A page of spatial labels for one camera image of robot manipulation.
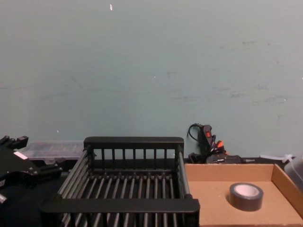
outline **teal wall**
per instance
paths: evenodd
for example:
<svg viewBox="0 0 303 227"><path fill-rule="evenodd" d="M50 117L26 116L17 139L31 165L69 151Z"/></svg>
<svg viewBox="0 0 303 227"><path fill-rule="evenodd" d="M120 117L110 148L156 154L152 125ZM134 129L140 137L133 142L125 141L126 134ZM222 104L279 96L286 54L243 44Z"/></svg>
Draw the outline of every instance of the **teal wall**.
<svg viewBox="0 0 303 227"><path fill-rule="evenodd" d="M231 154L301 154L302 12L301 0L0 0L0 135L186 138L199 122Z"/></svg>

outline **cardboard tray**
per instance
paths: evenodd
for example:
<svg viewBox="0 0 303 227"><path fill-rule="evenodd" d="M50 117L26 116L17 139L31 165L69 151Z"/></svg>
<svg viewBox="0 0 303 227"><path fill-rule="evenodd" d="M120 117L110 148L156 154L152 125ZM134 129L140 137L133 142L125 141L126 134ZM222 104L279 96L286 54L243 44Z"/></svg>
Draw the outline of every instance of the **cardboard tray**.
<svg viewBox="0 0 303 227"><path fill-rule="evenodd" d="M303 193L277 165L186 164L190 193L200 202L200 226L303 226ZM229 187L247 182L263 192L262 207L246 212L228 202Z"/></svg>

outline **white sticker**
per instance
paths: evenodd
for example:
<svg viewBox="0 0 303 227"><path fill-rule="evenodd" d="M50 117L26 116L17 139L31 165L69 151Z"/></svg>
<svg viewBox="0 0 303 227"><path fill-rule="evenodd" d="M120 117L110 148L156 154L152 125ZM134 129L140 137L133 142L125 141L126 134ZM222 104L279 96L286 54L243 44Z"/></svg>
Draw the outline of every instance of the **white sticker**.
<svg viewBox="0 0 303 227"><path fill-rule="evenodd" d="M0 181L0 187L4 186L4 184L5 184L5 180Z"/></svg>
<svg viewBox="0 0 303 227"><path fill-rule="evenodd" d="M24 159L27 159L27 157L24 154L21 154L19 151L14 152L15 155L17 155L18 157Z"/></svg>

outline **duct tape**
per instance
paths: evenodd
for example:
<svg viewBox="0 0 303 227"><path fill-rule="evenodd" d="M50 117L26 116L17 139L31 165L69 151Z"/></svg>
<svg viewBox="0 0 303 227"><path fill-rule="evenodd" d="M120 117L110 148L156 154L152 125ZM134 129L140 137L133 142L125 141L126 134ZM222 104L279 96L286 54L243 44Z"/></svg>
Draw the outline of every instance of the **duct tape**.
<svg viewBox="0 0 303 227"><path fill-rule="evenodd" d="M261 208L263 191L251 183L234 183L229 188L229 203L243 211L256 211Z"/></svg>

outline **black tool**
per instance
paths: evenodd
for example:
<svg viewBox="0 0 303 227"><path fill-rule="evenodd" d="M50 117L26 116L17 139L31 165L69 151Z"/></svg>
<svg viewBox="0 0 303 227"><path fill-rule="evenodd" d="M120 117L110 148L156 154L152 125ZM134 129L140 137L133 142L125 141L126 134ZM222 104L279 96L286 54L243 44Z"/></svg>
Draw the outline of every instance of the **black tool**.
<svg viewBox="0 0 303 227"><path fill-rule="evenodd" d="M198 128L198 139L192 136L190 130L192 128ZM187 133L191 138L196 140L200 146L201 154L191 153L188 155L190 163L242 163L240 156L229 156L224 149L223 141L219 140L217 143L216 135L212 134L212 127L210 125L192 124Z"/></svg>
<svg viewBox="0 0 303 227"><path fill-rule="evenodd" d="M27 136L16 140L9 136L0 139L0 189L15 184L32 187L61 175L62 168L57 164L37 167L26 156L14 150L26 147L27 142Z"/></svg>

